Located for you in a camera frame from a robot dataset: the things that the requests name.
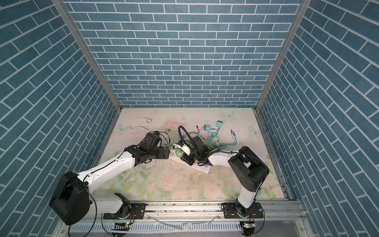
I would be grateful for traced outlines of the light green charger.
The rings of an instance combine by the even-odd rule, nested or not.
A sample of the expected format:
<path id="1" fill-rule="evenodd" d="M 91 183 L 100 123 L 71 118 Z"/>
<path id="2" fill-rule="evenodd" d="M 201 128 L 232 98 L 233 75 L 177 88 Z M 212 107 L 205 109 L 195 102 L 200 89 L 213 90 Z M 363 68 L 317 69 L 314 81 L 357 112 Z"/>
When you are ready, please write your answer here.
<path id="1" fill-rule="evenodd" d="M 180 159 L 184 156 L 185 152 L 183 150 L 176 150 L 176 156 Z"/>

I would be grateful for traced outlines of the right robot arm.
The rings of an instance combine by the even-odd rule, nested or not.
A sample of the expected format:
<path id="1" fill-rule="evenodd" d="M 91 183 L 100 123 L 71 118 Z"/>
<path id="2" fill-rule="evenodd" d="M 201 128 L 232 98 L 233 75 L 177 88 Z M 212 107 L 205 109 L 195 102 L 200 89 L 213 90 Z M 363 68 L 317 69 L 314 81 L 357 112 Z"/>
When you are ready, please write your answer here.
<path id="1" fill-rule="evenodd" d="M 195 161 L 199 166 L 230 167 L 242 185 L 236 200 L 236 210 L 241 217 L 249 217 L 253 213 L 253 204 L 259 189 L 269 175 L 268 166 L 247 146 L 235 151 L 209 149 L 198 137 L 181 139 L 179 142 L 184 151 L 182 160 L 189 159 L 187 164 Z"/>

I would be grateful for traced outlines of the white multicolour power strip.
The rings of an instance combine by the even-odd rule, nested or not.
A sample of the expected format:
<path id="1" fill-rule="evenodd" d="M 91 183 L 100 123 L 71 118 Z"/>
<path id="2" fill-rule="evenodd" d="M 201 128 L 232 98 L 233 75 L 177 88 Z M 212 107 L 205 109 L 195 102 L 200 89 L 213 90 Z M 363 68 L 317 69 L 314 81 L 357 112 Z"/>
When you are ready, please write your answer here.
<path id="1" fill-rule="evenodd" d="M 182 165 L 184 165 L 186 167 L 189 167 L 189 168 L 192 168 L 192 169 L 196 169 L 196 170 L 201 171 L 201 172 L 206 173 L 206 174 L 208 174 L 209 172 L 212 171 L 211 166 L 208 166 L 208 165 L 199 166 L 197 161 L 195 161 L 193 163 L 193 165 L 189 165 L 185 161 L 181 160 L 175 153 L 170 153 L 169 159 L 172 160 L 172 161 L 178 162 L 178 163 L 180 163 L 180 164 L 182 164 Z"/>

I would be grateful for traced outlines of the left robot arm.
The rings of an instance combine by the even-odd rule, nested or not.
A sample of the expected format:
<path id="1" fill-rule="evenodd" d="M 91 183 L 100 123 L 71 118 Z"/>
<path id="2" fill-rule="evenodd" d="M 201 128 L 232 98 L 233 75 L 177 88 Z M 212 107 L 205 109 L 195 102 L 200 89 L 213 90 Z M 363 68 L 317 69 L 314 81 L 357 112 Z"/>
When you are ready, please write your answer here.
<path id="1" fill-rule="evenodd" d="M 65 173 L 53 192 L 49 206 L 68 226 L 93 214 L 130 218 L 131 204 L 126 196 L 114 193 L 108 198 L 94 198 L 93 192 L 119 173 L 154 159 L 167 159 L 169 153 L 170 148 L 162 145 L 160 133 L 149 132 L 139 144 L 124 148 L 120 154 L 96 167 L 80 173 Z"/>

